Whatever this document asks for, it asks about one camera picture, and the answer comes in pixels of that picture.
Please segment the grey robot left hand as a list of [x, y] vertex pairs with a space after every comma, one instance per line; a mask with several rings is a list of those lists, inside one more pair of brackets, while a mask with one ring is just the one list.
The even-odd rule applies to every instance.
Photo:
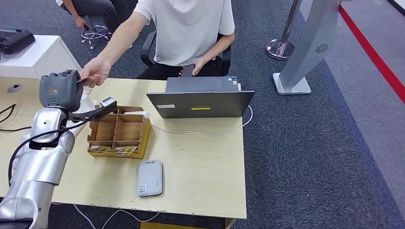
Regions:
[[50, 73], [40, 78], [39, 100], [43, 107], [59, 106], [76, 112], [81, 105], [84, 85], [77, 70]]

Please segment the person's left hand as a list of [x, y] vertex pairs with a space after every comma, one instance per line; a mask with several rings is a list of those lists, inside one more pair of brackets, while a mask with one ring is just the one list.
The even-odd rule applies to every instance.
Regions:
[[194, 64], [195, 66], [192, 72], [192, 76], [196, 76], [206, 63], [207, 61], [203, 57], [199, 58]]

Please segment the person's right hand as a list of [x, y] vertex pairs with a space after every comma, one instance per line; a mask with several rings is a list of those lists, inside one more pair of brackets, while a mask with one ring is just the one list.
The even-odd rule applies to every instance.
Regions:
[[90, 60], [80, 72], [84, 86], [100, 86], [106, 80], [111, 70], [111, 62], [103, 57], [95, 57]]

